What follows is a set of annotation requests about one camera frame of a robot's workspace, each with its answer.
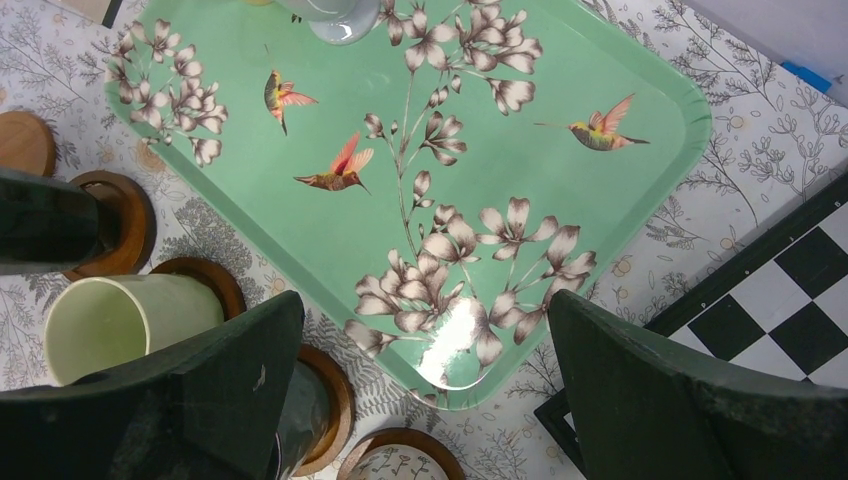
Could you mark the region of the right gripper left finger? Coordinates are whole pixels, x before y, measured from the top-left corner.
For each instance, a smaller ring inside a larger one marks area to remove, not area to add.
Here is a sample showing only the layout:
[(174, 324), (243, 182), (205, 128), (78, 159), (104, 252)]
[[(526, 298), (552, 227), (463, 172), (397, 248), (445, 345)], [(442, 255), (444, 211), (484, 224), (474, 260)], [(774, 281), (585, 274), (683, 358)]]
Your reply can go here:
[(5, 479), (262, 479), (302, 342), (287, 291), (62, 387), (1, 395)]

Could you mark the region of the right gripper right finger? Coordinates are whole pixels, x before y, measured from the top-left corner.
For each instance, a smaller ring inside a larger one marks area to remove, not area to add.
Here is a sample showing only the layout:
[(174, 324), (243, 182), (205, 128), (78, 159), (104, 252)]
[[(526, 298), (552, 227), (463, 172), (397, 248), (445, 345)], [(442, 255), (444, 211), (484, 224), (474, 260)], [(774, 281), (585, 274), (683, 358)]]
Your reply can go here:
[(847, 393), (708, 356), (561, 290), (548, 322), (589, 479), (843, 479)]

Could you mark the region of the dark green mug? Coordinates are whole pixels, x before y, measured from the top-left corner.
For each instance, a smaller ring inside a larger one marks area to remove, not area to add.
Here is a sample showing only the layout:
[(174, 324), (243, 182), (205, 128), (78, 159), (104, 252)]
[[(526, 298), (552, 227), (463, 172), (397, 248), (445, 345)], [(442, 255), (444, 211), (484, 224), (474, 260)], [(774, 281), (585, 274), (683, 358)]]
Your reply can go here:
[(273, 437), (266, 479), (289, 479), (305, 463), (329, 426), (330, 402), (321, 378), (298, 361)]

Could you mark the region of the brown wooden coaster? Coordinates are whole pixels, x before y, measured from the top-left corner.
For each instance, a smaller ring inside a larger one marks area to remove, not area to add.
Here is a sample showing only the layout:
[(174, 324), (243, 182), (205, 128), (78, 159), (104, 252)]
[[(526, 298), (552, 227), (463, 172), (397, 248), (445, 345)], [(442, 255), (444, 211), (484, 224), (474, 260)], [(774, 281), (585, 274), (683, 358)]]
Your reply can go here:
[(154, 267), (151, 274), (188, 276), (208, 287), (218, 298), (226, 321), (247, 310), (242, 289), (223, 266), (204, 258), (178, 257)]
[(303, 344), (298, 362), (305, 365), (318, 380), (319, 398), (326, 398), (326, 415), (313, 437), (295, 476), (315, 474), (330, 466), (351, 438), (354, 427), (355, 395), (347, 374), (327, 353)]
[(70, 183), (98, 201), (98, 234), (106, 249), (63, 275), (77, 281), (138, 273), (150, 258), (157, 234), (155, 212), (146, 192), (130, 177), (106, 170), (83, 173)]
[(365, 436), (344, 459), (337, 478), (352, 480), (347, 479), (347, 475), (365, 453), (389, 444), (401, 444), (424, 451), (446, 470), (449, 480), (466, 478), (457, 458), (441, 442), (424, 432), (409, 428), (386, 428)]

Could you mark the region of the pale green mug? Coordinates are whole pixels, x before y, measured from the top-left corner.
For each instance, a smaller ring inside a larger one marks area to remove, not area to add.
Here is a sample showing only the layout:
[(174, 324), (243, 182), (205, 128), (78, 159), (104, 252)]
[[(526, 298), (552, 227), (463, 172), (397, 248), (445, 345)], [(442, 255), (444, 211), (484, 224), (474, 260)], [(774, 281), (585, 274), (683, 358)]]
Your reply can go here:
[(46, 321), (48, 370), (60, 385), (164, 349), (225, 321), (213, 291), (176, 274), (78, 280)]

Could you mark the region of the black white chessboard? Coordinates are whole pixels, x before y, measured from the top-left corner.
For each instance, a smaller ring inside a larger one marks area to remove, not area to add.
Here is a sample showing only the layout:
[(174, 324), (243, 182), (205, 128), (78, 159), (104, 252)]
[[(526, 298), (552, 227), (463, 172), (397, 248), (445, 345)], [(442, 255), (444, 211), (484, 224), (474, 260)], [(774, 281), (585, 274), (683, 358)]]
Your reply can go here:
[[(847, 393), (846, 178), (638, 327), (737, 366)], [(536, 414), (586, 477), (564, 387)]]

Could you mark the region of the patterned mug orange inside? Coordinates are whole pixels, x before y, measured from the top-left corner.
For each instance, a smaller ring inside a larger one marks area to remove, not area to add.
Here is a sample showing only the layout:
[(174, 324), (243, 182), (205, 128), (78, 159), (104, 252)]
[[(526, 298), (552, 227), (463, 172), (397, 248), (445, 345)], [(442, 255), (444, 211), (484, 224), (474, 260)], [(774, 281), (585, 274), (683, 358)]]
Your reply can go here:
[(380, 446), (357, 461), (347, 479), (448, 480), (444, 468), (424, 451), (401, 444)]

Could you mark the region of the black mug white inside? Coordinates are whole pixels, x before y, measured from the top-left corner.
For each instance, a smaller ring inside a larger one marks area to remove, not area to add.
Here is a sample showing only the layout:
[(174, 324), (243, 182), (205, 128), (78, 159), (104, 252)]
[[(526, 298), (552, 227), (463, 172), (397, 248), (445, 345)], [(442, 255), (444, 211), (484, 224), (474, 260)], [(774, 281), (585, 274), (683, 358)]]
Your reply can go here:
[(104, 253), (102, 209), (81, 188), (1, 169), (1, 273), (59, 272)]

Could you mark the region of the small light wooden coaster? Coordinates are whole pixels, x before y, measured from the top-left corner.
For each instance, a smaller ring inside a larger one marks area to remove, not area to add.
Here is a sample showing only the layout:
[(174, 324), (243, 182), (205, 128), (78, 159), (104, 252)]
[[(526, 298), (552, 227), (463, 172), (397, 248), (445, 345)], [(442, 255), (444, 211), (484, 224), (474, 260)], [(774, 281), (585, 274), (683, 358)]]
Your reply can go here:
[(46, 122), (25, 111), (1, 114), (1, 166), (51, 177), (56, 167), (56, 144)]

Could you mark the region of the light blue mug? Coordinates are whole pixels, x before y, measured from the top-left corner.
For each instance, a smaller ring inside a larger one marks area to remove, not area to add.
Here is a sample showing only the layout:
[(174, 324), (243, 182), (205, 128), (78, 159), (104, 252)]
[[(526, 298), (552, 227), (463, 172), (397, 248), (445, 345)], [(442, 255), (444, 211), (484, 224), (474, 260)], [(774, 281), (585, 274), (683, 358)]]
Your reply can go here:
[(331, 45), (349, 45), (366, 36), (377, 23), (380, 0), (280, 0), (312, 32)]

